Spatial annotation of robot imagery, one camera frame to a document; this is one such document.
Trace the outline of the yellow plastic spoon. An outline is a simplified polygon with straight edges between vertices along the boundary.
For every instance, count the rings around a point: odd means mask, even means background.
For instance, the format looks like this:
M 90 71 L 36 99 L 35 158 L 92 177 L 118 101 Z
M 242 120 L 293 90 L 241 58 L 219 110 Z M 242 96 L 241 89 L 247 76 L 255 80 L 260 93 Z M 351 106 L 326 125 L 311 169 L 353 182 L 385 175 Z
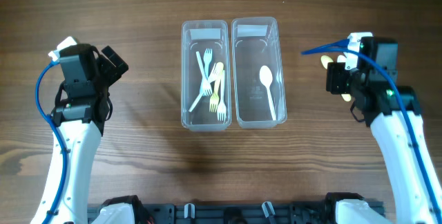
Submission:
M 327 56 L 327 55 L 322 55 L 321 58 L 320 58 L 320 62 L 321 62 L 321 64 L 323 65 L 323 67 L 324 67 L 325 69 L 327 69 L 327 67 L 328 67 L 328 63 L 333 62 L 333 59 L 332 59 L 331 57 Z M 345 102 L 350 102 L 351 99 L 352 99 L 352 97 L 351 97 L 350 94 L 341 94 L 341 97 L 342 97 L 342 99 L 343 99 Z

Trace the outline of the white spoon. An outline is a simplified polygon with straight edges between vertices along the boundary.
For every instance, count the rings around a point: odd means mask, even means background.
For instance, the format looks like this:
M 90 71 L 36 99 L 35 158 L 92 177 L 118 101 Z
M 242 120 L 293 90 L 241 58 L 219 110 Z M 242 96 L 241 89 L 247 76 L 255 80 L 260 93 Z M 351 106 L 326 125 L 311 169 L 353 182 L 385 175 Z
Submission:
M 273 82 L 273 74 L 268 66 L 262 66 L 259 72 L 260 82 L 265 86 L 267 90 L 267 97 L 269 102 L 269 109 L 271 112 L 271 118 L 273 121 L 276 120 L 276 109 L 273 103 L 273 97 L 271 94 L 271 84 Z
M 339 55 L 339 56 L 338 56 L 338 60 L 337 60 L 337 62 L 346 62 L 346 56 L 344 56 L 344 55 Z

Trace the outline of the light blue plastic fork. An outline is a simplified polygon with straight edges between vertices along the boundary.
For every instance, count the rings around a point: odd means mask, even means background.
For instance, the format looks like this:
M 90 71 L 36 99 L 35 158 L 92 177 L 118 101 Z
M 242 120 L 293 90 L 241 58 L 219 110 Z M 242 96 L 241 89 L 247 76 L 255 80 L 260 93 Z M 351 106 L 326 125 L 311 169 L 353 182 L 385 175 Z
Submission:
M 213 57 L 213 50 L 211 48 L 207 48 L 204 52 L 203 61 L 204 61 L 204 72 L 209 81 L 209 67 Z

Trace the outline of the white fork handle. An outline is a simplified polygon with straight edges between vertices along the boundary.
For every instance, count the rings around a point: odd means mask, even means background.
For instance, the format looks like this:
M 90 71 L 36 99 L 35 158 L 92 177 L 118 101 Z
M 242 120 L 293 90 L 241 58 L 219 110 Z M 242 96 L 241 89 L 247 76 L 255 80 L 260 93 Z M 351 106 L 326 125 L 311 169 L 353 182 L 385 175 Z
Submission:
M 207 79 L 207 76 L 205 75 L 204 66 L 203 66 L 202 58 L 200 56 L 200 52 L 199 51 L 196 52 L 196 57 L 197 57 L 198 66 L 200 68 L 200 72 L 201 72 L 201 75 L 202 75 L 200 94 L 203 95 L 203 96 L 210 96 L 212 94 L 211 85 L 210 85 L 210 83 L 209 83 L 209 81 Z

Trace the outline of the white fork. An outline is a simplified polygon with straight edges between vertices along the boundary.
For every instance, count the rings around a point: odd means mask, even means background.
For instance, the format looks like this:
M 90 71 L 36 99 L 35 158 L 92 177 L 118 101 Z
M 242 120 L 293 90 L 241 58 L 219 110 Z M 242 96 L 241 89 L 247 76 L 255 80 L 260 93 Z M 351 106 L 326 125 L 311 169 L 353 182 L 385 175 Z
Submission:
M 222 62 L 218 62 L 213 66 L 211 73 L 207 79 L 209 84 L 218 79 L 223 68 L 224 68 L 224 64 Z M 199 101 L 201 100 L 201 98 L 203 96 L 204 96 L 204 89 L 203 89 L 203 82 L 201 82 L 200 92 L 199 92 L 198 96 L 196 97 L 196 99 L 194 100 L 194 102 L 192 103 L 192 105 L 189 109 L 189 112 L 192 112 L 194 110 L 194 108 L 197 106 L 197 104 L 199 103 Z

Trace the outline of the yellow plastic fork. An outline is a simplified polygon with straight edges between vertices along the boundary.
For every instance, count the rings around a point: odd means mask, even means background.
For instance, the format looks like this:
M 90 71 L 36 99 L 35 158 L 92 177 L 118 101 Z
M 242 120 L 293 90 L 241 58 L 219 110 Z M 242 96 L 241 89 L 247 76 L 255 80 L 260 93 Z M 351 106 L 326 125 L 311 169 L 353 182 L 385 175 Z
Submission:
M 218 108 L 218 102 L 220 99 L 219 95 L 218 95 L 218 91 L 219 91 L 219 87 L 220 87 L 221 75 L 222 75 L 223 70 L 224 70 L 224 64 L 222 62 L 216 63 L 211 71 L 209 78 L 208 78 L 208 81 L 210 83 L 214 82 L 213 93 L 212 93 L 212 95 L 210 97 L 210 101 L 209 101 L 209 111 L 212 113 L 215 113 Z

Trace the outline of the white fork diagonal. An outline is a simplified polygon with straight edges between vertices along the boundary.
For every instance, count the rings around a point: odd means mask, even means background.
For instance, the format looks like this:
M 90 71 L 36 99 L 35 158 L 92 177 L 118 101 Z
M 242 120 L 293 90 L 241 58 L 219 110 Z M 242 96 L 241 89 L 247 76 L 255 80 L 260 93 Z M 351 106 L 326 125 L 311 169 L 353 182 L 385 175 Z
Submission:
M 224 103 L 224 92 L 225 92 L 225 70 L 222 71 L 221 74 L 221 90 L 220 90 L 220 102 L 218 104 L 217 109 L 217 117 L 218 120 L 221 122 L 224 122 L 226 120 L 227 116 L 227 108 Z

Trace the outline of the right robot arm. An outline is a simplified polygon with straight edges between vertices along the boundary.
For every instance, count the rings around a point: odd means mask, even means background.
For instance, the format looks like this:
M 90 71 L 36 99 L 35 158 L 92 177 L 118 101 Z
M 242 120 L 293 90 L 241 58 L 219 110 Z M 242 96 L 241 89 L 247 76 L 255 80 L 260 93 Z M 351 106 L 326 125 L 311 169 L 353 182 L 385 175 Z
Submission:
M 398 223 L 440 223 L 441 184 L 423 133 L 421 106 L 411 86 L 397 85 L 398 43 L 370 32 L 312 49 L 322 55 L 326 89 L 353 98 L 381 150 Z

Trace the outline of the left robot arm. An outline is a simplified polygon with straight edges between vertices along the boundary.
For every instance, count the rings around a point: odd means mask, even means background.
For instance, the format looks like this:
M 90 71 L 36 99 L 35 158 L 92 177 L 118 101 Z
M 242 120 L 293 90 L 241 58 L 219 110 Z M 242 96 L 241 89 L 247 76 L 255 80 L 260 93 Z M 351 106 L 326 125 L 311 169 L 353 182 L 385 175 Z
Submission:
M 87 223 L 90 175 L 104 125 L 113 113 L 109 88 L 128 70 L 128 64 L 110 47 L 98 50 L 67 37 L 49 52 L 43 72 L 60 66 L 64 80 L 55 106 L 45 113 L 39 99 L 38 77 L 35 104 L 53 134 L 52 156 L 33 223 Z

